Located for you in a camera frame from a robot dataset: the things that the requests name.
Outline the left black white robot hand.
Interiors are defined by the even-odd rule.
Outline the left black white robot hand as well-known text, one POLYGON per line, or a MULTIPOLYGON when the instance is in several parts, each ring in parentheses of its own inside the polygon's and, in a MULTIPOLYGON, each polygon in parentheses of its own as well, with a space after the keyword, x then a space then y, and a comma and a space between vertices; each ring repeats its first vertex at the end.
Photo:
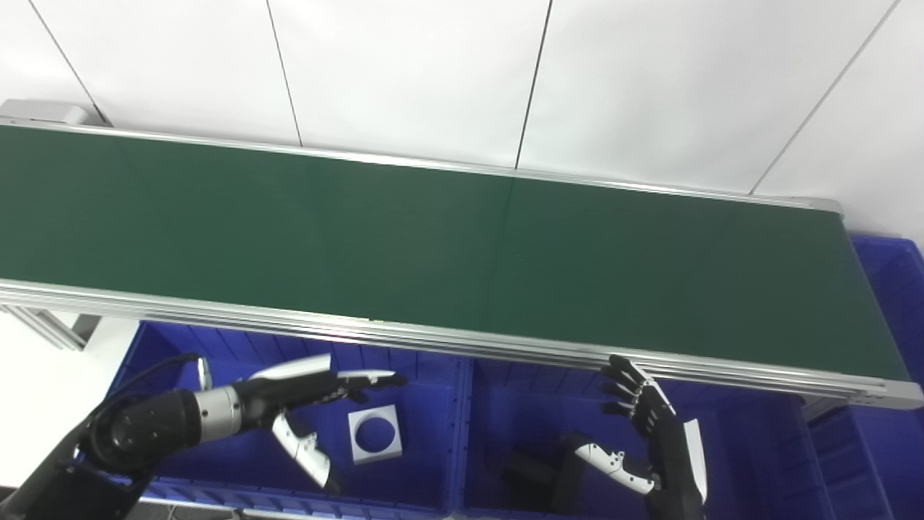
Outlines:
POLYGON ((286 454, 330 495, 341 493, 332 461, 320 447, 318 434, 304 429, 287 413, 304 406, 332 404, 338 399, 367 401, 369 389, 402 387, 407 378, 391 370, 336 371, 328 353, 277 363, 245 381, 230 384, 231 434, 268 429, 286 454))

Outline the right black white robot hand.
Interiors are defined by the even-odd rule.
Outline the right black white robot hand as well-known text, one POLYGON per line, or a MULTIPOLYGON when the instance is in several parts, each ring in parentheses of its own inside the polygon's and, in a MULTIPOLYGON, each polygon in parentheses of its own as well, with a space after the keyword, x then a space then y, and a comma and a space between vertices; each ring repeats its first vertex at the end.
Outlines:
POLYGON ((634 460, 579 433, 565 441, 570 453, 640 494, 650 519, 705 519, 707 467, 699 421, 681 420, 655 378, 624 356, 610 355, 600 372, 607 379, 603 392, 615 397, 601 411, 630 421, 646 442, 648 460, 634 460))

